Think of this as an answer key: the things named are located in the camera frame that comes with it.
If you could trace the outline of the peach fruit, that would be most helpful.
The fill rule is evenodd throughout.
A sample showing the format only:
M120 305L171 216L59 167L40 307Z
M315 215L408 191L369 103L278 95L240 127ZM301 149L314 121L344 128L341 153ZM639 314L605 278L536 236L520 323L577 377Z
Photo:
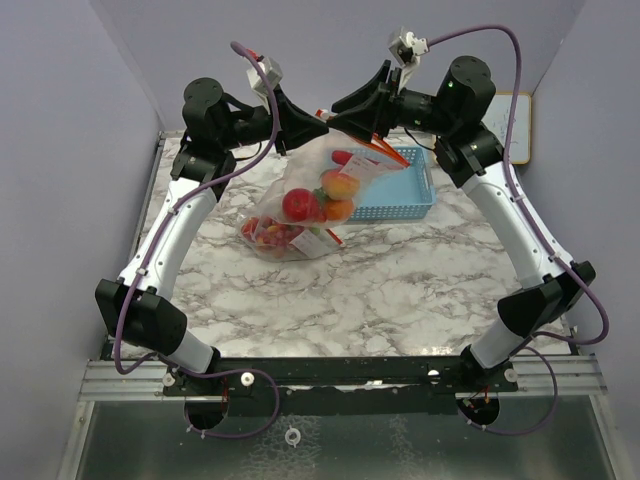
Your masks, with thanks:
M331 200L350 200L359 192L361 182L339 170L329 170L321 177L321 187Z

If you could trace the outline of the red apple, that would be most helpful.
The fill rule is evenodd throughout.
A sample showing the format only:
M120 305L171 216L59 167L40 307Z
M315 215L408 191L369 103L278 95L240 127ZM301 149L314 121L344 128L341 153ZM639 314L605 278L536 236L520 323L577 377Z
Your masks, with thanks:
M321 204L314 193L304 188L287 192L281 202L284 218L293 223L313 222L321 210Z

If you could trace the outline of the orange fruit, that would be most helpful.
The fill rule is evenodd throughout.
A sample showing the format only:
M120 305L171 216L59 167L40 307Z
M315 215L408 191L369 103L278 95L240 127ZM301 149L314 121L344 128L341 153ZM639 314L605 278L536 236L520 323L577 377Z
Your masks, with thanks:
M328 222L344 223L355 210L352 200L328 200L324 205L324 215Z

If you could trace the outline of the red strawberry bunch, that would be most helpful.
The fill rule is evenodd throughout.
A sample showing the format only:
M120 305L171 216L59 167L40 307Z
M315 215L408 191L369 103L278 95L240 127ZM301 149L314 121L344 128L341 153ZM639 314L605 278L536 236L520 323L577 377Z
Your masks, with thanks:
M242 228L241 228L242 236L248 242L253 242L259 225L260 225L260 219L258 217L250 217L242 225Z

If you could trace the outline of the clear zip bag orange zipper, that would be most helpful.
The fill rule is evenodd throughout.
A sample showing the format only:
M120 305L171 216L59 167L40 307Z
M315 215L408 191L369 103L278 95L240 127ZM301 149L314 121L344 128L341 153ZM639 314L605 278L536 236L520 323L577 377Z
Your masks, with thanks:
M268 261L314 260L344 246L330 229L284 224L266 215L243 216L236 229L240 239Z

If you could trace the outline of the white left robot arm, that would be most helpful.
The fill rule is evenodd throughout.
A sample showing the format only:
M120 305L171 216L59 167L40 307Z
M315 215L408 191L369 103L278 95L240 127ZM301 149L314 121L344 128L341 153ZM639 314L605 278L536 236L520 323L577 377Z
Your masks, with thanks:
M284 155L327 134L326 124L293 105L281 88L274 106L239 102L211 78L184 90L186 131L171 170L161 211L130 263L115 280L99 282L95 298L108 333L164 356L186 372L186 382L206 395L220 385L220 353L197 339L171 298L182 262L200 226L220 200L237 160L235 148L264 143Z

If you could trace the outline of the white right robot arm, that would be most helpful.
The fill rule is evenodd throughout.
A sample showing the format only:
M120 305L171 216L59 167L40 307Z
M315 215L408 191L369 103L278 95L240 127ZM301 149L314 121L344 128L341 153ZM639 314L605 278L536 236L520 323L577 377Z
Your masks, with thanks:
M499 300L497 320L461 355L461 383L481 391L494 381L495 367L577 303L580 286L594 280L595 270L562 247L548 252L554 240L544 223L530 226L537 212L510 186L514 170L504 165L504 147L482 121L496 92L483 61L454 59L434 96L407 89L400 77L400 69L383 62L364 86L332 105L328 124L361 141L384 138L396 127L434 135L438 164L505 248L521 287Z

